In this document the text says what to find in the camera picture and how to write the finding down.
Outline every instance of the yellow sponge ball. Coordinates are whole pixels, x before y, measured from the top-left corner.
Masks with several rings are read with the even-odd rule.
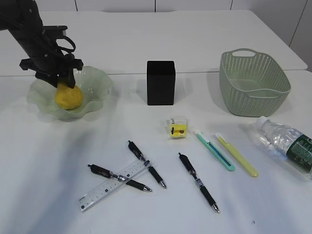
[[[72,89],[64,83],[58,83],[55,103],[64,110],[72,110],[82,104],[82,91],[75,85]]]

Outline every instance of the black box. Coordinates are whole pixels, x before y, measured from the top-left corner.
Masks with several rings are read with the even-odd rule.
[[[176,69],[173,61],[147,62],[147,104],[173,105],[175,101]]]

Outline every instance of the glass bowl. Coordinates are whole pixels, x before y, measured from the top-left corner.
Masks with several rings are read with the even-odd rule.
[[[82,71],[74,69],[74,76],[76,85],[83,93],[83,101],[78,108],[61,109],[54,101],[56,88],[40,79],[31,84],[27,100],[36,104],[42,113],[54,115],[59,119],[81,118],[88,112],[101,109],[113,81],[104,71],[92,66],[84,66]]]

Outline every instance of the white table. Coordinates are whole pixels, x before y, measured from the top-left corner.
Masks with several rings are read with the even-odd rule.
[[[312,73],[286,74],[292,91],[271,119],[312,136]],[[34,78],[0,78],[0,233],[310,233],[311,181],[249,141],[242,129],[255,118],[227,111],[218,73],[177,74],[174,106],[146,104],[145,75],[111,78],[114,89],[104,107],[74,122],[52,120],[26,102]],[[191,134],[168,140],[165,125],[172,115],[185,115],[208,136],[220,132],[259,177],[250,177],[226,154],[236,166],[228,172]],[[121,170],[135,160],[129,139],[154,161],[168,189],[145,173],[137,181],[152,193],[127,186],[81,213],[78,199],[104,181],[87,164]],[[195,187],[178,152],[189,157],[220,214]]]
[[[148,60],[173,60],[176,72],[219,71],[223,52],[252,48],[270,54],[283,70],[307,65],[251,11],[165,13],[41,12],[44,25],[67,25],[75,56],[108,74],[145,74]],[[0,76],[33,75],[28,58],[0,32]]]

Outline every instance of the clear plastic ruler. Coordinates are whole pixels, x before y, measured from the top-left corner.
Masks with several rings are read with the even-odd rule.
[[[79,206],[82,212],[88,210],[90,207],[95,205],[98,201],[102,200],[112,192],[116,191],[122,185],[125,185],[131,178],[135,177],[139,173],[150,167],[151,164],[148,161],[143,162],[141,160],[136,160],[134,163],[122,169],[118,172],[118,175],[126,176],[128,179],[125,182],[119,182],[115,179],[107,179],[93,190],[84,195],[79,199]]]

